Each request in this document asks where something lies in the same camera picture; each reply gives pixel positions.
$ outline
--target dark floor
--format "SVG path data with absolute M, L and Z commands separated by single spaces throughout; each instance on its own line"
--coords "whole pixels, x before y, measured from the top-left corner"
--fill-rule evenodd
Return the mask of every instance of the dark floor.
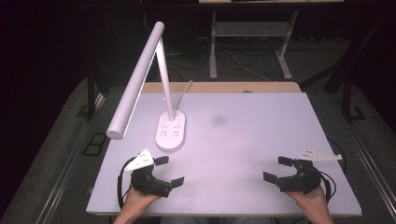
M 217 44 L 217 81 L 261 82 L 267 81 L 267 78 L 271 81 L 285 81 L 274 55 L 274 50 L 280 43 L 279 39 L 266 38 L 220 39 Z M 343 55 L 348 44 L 344 40 L 291 41 L 286 60 L 293 75 L 292 81 L 303 82 L 329 67 Z M 171 81 L 212 81 L 208 72 L 208 39 L 199 38 L 198 46 L 202 53 L 196 57 L 185 57 L 174 46 L 165 45 Z M 244 69 L 235 58 L 255 74 Z M 159 81 L 155 69 L 148 79 Z M 345 153 L 346 159 L 340 165 L 346 167 L 346 178 L 362 208 L 362 217 L 336 218 L 335 223 L 394 223 L 395 218 L 367 171 L 369 168 L 360 156 L 359 147 L 368 149 L 389 187 L 396 189 L 396 180 L 392 175 L 396 164 L 396 136 L 359 89 L 353 90 L 352 102 L 361 109 L 366 119 L 353 124 L 346 122 L 340 112 L 342 92 L 327 94 L 323 90 L 326 81 L 327 77 L 303 91 L 307 92 L 334 152 L 342 150 Z M 108 140 L 98 157 L 81 154 L 93 133 L 106 131 L 120 94 L 118 91 L 110 91 L 104 97 L 103 102 L 97 103 L 95 116 L 91 121 L 86 121 L 86 118 L 77 116 L 80 107 L 87 104 L 86 80 L 76 87 L 4 215 L 2 224 L 35 221 L 57 224 L 109 222 L 108 217 L 97 217 L 85 212 L 90 199 L 90 188 L 99 172 Z M 46 206 L 48 199 L 53 202 L 53 206 Z M 295 219 L 279 220 L 291 223 Z

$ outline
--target white triangular marker plate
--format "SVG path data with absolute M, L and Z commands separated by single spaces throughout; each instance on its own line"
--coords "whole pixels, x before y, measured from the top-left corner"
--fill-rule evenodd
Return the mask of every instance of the white triangular marker plate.
M 154 164 L 154 159 L 152 159 L 149 150 L 145 148 L 139 155 L 125 167 L 124 172 L 137 170 L 146 166 Z
M 339 161 L 343 157 L 341 155 L 305 149 L 297 156 L 297 159 L 305 161 Z

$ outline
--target dark background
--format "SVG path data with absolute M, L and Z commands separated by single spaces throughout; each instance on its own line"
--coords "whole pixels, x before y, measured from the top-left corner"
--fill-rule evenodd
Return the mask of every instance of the dark background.
M 197 1 L 178 1 L 190 6 Z M 305 6 L 293 31 L 294 41 L 314 38 L 352 40 L 346 63 L 361 47 L 361 40 L 385 15 L 390 3 L 346 1 L 338 7 Z M 8 1 L 0 2 L 1 34 L 1 147 L 0 216 L 26 175 L 36 153 L 46 139 L 64 102 L 89 72 L 100 91 L 121 86 L 129 80 L 139 52 L 148 35 L 143 26 L 143 9 L 148 24 L 163 21 L 167 45 L 194 57 L 198 36 L 210 35 L 210 8 L 206 10 L 113 7 L 116 4 L 140 6 L 140 1 L 79 2 Z M 177 4 L 177 1 L 144 1 L 145 6 Z M 262 17 L 257 8 L 239 10 L 230 19 L 230 10 L 219 13 L 223 20 L 277 19 L 291 7 L 274 7 Z M 396 76 L 395 16 L 381 23 L 361 56 L 341 80 L 348 78 L 363 89 L 371 103 L 395 131 Z

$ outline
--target desk lamp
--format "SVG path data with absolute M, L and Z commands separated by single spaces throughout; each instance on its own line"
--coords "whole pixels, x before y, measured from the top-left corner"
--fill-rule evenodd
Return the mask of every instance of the desk lamp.
M 155 53 L 157 53 L 167 111 L 163 112 L 160 116 L 155 139 L 161 150 L 176 151 L 184 143 L 186 118 L 182 112 L 173 108 L 165 54 L 163 51 L 163 28 L 164 25 L 162 22 L 158 21 L 155 24 L 106 134 L 114 140 L 121 140 L 125 136 L 152 60 Z

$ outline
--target power socket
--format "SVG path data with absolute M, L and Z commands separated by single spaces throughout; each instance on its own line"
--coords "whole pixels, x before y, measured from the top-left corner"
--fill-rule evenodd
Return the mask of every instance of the power socket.
M 169 120 L 168 111 L 160 116 L 155 140 L 162 151 L 177 151 L 184 143 L 184 130 L 186 128 L 186 117 L 176 110 L 175 120 Z

